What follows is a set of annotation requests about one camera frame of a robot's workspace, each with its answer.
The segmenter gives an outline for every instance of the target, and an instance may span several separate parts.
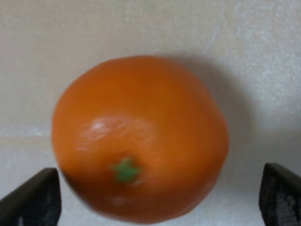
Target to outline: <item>black object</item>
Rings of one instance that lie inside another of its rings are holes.
[[[61,214],[58,172],[45,168],[0,200],[0,226],[56,226]]]
[[[266,226],[301,226],[301,177],[279,164],[267,163],[259,207]]]

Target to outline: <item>white surface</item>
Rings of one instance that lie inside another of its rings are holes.
[[[300,12],[300,0],[1,0],[0,197],[55,166],[50,119],[72,80],[110,58],[156,54],[202,74],[231,131],[217,186],[161,226],[262,226],[264,163],[301,174]],[[61,226],[124,225],[89,212],[61,182]]]

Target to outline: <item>black plastic piece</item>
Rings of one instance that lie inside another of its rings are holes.
[[[267,163],[259,207],[266,226],[301,226],[301,177],[279,164]]]
[[[45,168],[0,200],[0,226],[56,226],[61,214],[58,172]]]

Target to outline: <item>orange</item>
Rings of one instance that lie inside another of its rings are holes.
[[[52,121],[65,178],[94,211],[157,223],[208,194],[229,146],[214,100],[183,66],[153,56],[101,63],[64,92]]]

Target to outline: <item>fruit stem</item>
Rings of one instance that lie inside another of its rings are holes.
[[[116,181],[130,182],[141,172],[139,167],[133,166],[133,158],[124,158],[120,163],[112,166],[116,172]]]

